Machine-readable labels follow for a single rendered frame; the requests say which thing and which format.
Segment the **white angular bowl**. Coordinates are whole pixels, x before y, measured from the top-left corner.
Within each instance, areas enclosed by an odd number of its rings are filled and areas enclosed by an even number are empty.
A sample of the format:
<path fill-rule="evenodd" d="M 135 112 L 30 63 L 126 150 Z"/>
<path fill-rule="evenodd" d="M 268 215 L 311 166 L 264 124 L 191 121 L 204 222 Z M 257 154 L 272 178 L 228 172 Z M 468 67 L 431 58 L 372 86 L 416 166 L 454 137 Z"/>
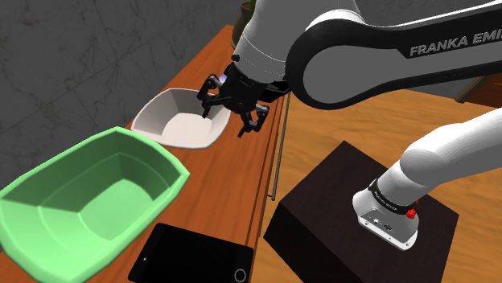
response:
<path fill-rule="evenodd" d="M 163 146 L 208 148 L 224 132 L 231 111 L 217 105 L 204 117 L 197 94 L 187 88 L 169 88 L 159 93 L 142 108 L 130 129 Z"/>

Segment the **orange wooden chest of drawers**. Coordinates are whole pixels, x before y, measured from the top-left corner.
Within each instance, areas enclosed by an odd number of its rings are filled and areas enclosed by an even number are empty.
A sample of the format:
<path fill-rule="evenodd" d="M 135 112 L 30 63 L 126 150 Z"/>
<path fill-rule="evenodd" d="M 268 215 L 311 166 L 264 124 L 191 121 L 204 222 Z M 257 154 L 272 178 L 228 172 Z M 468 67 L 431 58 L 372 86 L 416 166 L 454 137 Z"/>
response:
<path fill-rule="evenodd" d="M 163 90 L 200 89 L 210 73 L 221 74 L 230 63 L 233 27 L 225 26 Z M 167 149 L 191 172 L 178 197 L 106 269 L 88 283 L 132 283 L 128 274 L 155 224 L 165 223 L 256 249 L 273 175 L 274 151 L 280 132 L 284 98 L 270 106 L 258 133 L 237 137 L 239 115 L 231 114 L 221 136 L 204 150 Z M 0 283 L 35 283 L 4 252 Z"/>

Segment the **dark plant pot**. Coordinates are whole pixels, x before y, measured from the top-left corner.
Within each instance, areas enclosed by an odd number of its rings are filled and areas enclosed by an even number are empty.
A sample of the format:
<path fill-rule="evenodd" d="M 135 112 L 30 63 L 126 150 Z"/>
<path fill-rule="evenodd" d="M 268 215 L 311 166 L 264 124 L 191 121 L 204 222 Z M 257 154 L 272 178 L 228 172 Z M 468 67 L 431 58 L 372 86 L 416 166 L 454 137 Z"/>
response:
<path fill-rule="evenodd" d="M 245 26 L 253 17 L 253 12 L 255 10 L 256 2 L 257 0 L 248 0 L 247 2 L 243 2 L 240 5 L 240 14 L 232 29 L 231 46 L 233 49 L 236 49 Z"/>

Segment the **dark robot stand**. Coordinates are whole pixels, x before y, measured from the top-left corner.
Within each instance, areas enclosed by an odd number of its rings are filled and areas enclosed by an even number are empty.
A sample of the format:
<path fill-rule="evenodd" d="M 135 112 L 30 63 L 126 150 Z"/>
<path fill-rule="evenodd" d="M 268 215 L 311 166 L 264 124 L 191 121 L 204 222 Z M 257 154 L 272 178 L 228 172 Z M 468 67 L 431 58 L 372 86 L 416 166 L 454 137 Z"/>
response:
<path fill-rule="evenodd" d="M 278 203 L 264 238 L 303 283 L 441 283 L 458 213 L 421 197 L 407 251 L 357 221 L 352 196 L 385 170 L 343 141 Z"/>

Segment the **black tablet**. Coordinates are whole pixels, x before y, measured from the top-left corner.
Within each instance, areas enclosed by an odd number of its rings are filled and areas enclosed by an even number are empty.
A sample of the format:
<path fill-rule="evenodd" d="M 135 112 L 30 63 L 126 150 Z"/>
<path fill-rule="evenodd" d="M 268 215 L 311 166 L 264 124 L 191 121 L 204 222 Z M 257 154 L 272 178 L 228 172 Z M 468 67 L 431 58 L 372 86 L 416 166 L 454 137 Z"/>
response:
<path fill-rule="evenodd" d="M 249 283 L 253 249 L 157 223 L 128 280 L 133 283 Z"/>

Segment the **green plastic tub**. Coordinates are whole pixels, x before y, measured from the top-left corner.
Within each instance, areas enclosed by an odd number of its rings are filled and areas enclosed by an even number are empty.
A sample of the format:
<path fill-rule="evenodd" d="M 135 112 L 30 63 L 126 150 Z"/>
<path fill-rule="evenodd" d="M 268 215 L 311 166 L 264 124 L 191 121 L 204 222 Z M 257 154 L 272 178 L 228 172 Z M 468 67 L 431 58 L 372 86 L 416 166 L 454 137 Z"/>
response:
<path fill-rule="evenodd" d="M 0 246 L 39 283 L 85 283 L 170 205 L 189 176 L 157 142 L 107 129 L 0 190 Z"/>

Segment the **brown wooden furniture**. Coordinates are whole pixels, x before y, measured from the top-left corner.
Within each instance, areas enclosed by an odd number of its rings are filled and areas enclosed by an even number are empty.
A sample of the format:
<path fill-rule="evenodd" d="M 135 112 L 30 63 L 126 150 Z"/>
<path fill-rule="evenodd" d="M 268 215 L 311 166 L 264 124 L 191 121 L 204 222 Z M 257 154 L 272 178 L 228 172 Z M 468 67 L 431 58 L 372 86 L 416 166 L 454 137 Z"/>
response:
<path fill-rule="evenodd" d="M 502 73 L 476 77 L 455 98 L 458 103 L 502 107 Z"/>

